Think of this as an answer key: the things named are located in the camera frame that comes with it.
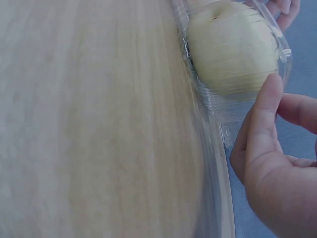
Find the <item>plastic lid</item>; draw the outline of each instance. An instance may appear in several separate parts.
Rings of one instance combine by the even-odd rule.
[[[206,8],[212,7],[214,2],[217,1],[204,0],[197,4],[196,1],[189,0],[186,2],[186,4],[184,4],[184,6],[177,6],[178,9],[182,9],[181,7],[183,7],[183,12],[179,13],[179,16],[181,23],[180,27],[182,29],[181,38],[185,49],[185,58],[192,73],[194,84],[199,91],[205,106],[210,112],[210,115],[218,119],[220,122],[240,121],[244,119],[246,113],[254,103],[257,92],[238,92],[224,96],[220,94],[215,88],[213,88],[212,85],[203,83],[203,81],[199,78],[198,70],[195,68],[194,57],[191,55],[191,42],[189,41],[190,39],[187,38],[187,26],[190,24],[191,18],[195,14],[204,11]],[[275,19],[268,11],[266,5],[259,2],[258,0],[250,0],[247,6],[251,9],[254,9],[259,13],[260,16],[263,17],[263,19],[265,19],[264,22],[269,27],[273,39],[276,41],[278,65],[277,73],[282,77],[285,86],[292,67],[292,51],[289,48],[289,45]]]

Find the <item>fingernail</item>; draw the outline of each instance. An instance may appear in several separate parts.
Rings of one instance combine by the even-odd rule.
[[[289,9],[291,7],[291,0],[283,0],[282,1],[282,6],[281,10],[285,14],[289,14]]]

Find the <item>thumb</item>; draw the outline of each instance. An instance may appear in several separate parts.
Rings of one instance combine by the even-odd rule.
[[[279,9],[285,14],[289,14],[292,0],[277,0]]]

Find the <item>wooden table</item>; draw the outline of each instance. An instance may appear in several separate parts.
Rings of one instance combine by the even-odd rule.
[[[234,237],[199,114],[169,0],[0,1],[0,237]]]

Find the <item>clear plastic container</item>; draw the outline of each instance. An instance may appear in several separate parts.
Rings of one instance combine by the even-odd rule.
[[[219,120],[220,123],[228,122],[240,122],[244,119],[246,113],[251,108],[254,100],[257,96],[257,91],[241,91],[239,92],[239,85],[231,85],[227,83],[227,90],[232,91],[227,95],[221,94],[219,89],[213,88],[208,83],[203,83],[199,78],[199,71],[196,70],[193,63],[193,57],[191,55],[191,42],[187,37],[187,28],[193,16],[205,11],[209,7],[212,7],[215,2],[228,2],[230,0],[172,0],[177,13],[177,22],[179,29],[179,37],[184,53],[184,58],[187,62],[188,69],[192,74],[193,83],[197,88],[206,109],[210,113],[210,116]],[[284,86],[286,85],[291,67],[292,67],[292,51],[289,45],[277,25],[275,19],[268,11],[265,4],[258,0],[249,0],[247,6],[255,10],[263,19],[266,25],[269,27],[273,39],[276,43],[276,72],[282,77]]]

